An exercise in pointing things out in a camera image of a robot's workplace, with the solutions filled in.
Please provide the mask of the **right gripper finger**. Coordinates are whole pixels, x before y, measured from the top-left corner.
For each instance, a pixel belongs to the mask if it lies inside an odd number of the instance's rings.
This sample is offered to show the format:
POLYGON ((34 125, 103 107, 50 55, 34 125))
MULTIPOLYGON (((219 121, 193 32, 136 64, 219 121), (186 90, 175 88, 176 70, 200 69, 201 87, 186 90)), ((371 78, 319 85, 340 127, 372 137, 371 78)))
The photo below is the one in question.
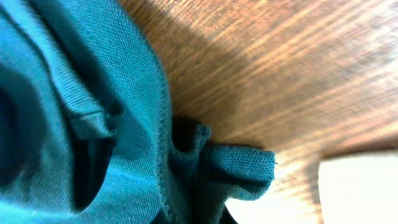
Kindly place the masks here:
POLYGON ((232 217, 228 209, 225 207, 221 214, 219 224, 238 224, 237 221, 232 217))

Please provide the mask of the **blue polo shirt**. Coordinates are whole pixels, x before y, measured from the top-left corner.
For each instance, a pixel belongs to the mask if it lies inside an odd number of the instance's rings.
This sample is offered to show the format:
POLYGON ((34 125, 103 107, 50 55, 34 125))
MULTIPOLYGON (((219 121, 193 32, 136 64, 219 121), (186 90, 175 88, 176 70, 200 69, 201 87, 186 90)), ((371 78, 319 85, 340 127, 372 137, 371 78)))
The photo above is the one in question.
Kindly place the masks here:
POLYGON ((117 2, 1 2, 2 223, 219 223, 275 162, 210 136, 117 2))

